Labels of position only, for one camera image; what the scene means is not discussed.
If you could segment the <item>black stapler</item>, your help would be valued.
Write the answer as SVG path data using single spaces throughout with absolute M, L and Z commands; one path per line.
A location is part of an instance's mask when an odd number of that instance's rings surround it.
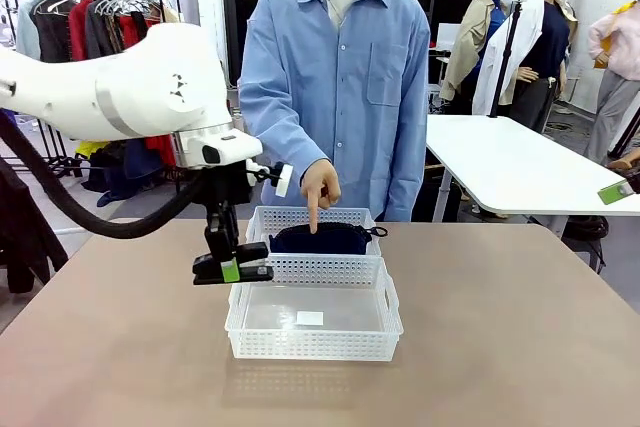
M 266 264 L 269 251 L 264 242 L 239 245 L 235 250 L 238 264 L 237 282 L 207 282 L 204 278 L 204 268 L 211 258 L 210 253 L 197 257 L 192 266 L 194 275 L 193 284 L 222 285 L 234 283 L 271 282 L 274 278 L 274 270 Z

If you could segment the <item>small white perforated plastic basket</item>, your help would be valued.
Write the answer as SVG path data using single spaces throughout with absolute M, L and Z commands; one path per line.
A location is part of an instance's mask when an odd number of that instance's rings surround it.
M 360 225 L 364 228 L 377 226 L 369 210 L 362 208 L 331 208 L 329 210 L 320 210 L 318 212 L 318 223 L 319 222 L 342 222 Z M 246 241 L 249 243 L 265 242 L 269 252 L 272 253 L 269 247 L 269 236 L 275 236 L 281 230 L 297 225 L 309 225 L 309 215 L 305 207 L 259 206 L 255 209 L 254 215 L 250 219 L 246 229 Z M 367 246 L 365 255 L 381 255 L 379 238 L 374 238 Z

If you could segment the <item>person in blue shirt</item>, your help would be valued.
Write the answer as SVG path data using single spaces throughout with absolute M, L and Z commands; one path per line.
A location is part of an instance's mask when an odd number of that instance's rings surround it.
M 418 0 L 258 0 L 239 95 L 289 94 L 337 172 L 341 197 L 332 206 L 384 219 L 401 109 L 427 110 L 429 43 Z M 285 203 L 307 208 L 294 170 L 293 180 Z

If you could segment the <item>black jacket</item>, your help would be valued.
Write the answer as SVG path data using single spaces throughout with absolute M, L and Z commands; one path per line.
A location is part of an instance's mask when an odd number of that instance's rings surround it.
M 50 267 L 58 272 L 67 261 L 28 186 L 0 157 L 0 267 L 6 268 L 9 291 L 31 292 L 35 279 L 48 283 Z

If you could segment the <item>grey hanging jacket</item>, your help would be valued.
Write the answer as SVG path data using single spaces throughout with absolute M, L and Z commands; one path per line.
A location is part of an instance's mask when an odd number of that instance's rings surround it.
M 88 59 L 111 56 L 122 51 L 109 18 L 96 12 L 100 1 L 92 0 L 86 10 L 85 45 Z

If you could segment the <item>mannequin with beige trench coat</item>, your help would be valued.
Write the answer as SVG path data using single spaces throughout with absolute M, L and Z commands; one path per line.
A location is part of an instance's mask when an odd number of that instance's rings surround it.
M 447 115 L 470 115 L 486 44 L 505 21 L 501 0 L 472 0 L 454 42 L 440 98 Z

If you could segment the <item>person in pink sweater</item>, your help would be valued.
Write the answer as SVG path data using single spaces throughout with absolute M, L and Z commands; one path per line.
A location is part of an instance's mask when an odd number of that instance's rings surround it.
M 585 156 L 601 164 L 627 110 L 640 94 L 640 0 L 596 21 L 589 29 L 588 47 L 594 66 L 604 73 Z

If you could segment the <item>person's right hand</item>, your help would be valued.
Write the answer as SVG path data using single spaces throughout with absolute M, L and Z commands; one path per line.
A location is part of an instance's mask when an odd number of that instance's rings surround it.
M 341 197 L 339 178 L 333 165 L 327 159 L 314 162 L 301 180 L 301 194 L 307 201 L 309 228 L 317 232 L 318 211 L 327 210 Z

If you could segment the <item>dark blue denim garment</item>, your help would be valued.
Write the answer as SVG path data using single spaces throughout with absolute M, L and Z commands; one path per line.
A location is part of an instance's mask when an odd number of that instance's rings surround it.
M 128 200 L 160 185 L 168 169 L 176 166 L 166 137 L 110 142 L 90 160 L 98 175 L 98 207 Z

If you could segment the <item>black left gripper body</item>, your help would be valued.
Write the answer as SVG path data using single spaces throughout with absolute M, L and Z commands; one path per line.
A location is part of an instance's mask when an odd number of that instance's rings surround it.
M 236 206 L 251 201 L 253 187 L 249 183 L 245 161 L 205 168 L 202 175 L 202 204 L 205 207 Z

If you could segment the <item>black hanging coat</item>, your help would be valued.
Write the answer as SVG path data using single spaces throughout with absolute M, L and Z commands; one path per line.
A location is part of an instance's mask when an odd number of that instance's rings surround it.
M 45 63 L 71 61 L 69 14 L 33 12 L 40 45 L 40 60 Z

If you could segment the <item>navy blue fabric pouch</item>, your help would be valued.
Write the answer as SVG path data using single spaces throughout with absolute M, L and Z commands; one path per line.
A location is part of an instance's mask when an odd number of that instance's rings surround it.
M 387 235 L 388 230 L 383 227 L 319 222 L 315 233 L 309 225 L 297 225 L 270 235 L 269 247 L 278 254 L 365 255 L 374 238 Z

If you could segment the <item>yellow cloth item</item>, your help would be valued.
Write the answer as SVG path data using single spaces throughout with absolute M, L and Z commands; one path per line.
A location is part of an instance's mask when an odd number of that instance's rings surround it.
M 103 149 L 109 144 L 109 141 L 80 141 L 75 149 L 75 158 L 81 160 L 89 160 L 91 156 Z

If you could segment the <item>white background table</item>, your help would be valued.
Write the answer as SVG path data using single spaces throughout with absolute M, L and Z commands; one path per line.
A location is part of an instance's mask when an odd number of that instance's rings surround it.
M 606 205 L 616 173 L 505 117 L 430 115 L 428 149 L 481 207 L 500 214 L 640 216 L 640 195 Z

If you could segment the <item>light blue hanging jacket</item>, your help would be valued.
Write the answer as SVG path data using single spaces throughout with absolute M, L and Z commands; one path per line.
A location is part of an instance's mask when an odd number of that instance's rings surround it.
M 38 30 L 30 14 L 41 1 L 24 0 L 17 11 L 16 51 L 35 60 L 40 60 L 41 49 Z

